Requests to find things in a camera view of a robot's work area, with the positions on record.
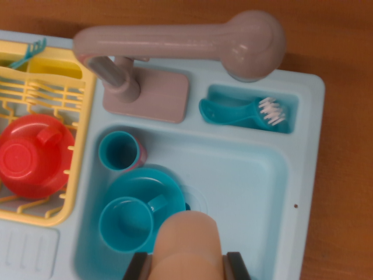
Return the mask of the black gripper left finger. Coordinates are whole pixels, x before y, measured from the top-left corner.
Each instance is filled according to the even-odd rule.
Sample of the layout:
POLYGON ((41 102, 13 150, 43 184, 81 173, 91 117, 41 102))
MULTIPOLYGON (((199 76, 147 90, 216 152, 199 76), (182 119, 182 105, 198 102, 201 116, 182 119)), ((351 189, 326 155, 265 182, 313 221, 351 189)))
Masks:
POLYGON ((129 263, 123 280, 147 280, 152 265, 152 254, 137 252, 129 263))

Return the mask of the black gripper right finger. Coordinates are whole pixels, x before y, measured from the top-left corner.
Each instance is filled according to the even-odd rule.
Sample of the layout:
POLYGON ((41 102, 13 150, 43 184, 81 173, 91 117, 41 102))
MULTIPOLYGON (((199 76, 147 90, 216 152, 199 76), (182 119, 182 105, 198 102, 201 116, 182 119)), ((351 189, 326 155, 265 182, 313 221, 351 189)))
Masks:
POLYGON ((251 280, 240 252, 228 252, 223 255, 224 279, 251 280))

